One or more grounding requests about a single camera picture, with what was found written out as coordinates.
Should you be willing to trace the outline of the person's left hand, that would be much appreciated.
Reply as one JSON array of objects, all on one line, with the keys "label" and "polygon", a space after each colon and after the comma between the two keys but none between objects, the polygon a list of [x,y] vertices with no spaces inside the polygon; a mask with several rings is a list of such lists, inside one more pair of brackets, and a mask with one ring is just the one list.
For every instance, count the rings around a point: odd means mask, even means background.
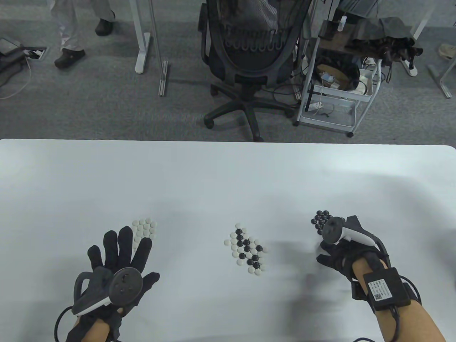
[{"label": "person's left hand", "polygon": [[160,274],[143,276],[152,240],[142,238],[133,251],[133,232],[128,226],[104,235],[105,258],[97,245],[88,249],[91,272],[78,275],[73,291],[75,326],[67,342],[118,341],[122,319],[139,305]]}]

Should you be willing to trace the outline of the person's right hand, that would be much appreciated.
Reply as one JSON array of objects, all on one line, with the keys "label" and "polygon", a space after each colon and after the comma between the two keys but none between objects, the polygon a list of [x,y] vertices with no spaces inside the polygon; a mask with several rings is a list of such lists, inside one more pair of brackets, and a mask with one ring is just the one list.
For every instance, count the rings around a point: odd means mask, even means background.
[{"label": "person's right hand", "polygon": [[371,269],[369,273],[384,269],[383,264],[389,264],[388,253],[377,249],[375,246],[366,246],[355,241],[343,239],[337,244],[321,241],[320,248],[327,255],[319,254],[316,257],[317,262],[340,272],[350,282],[360,280],[353,270],[353,264],[360,259],[366,260]]}]

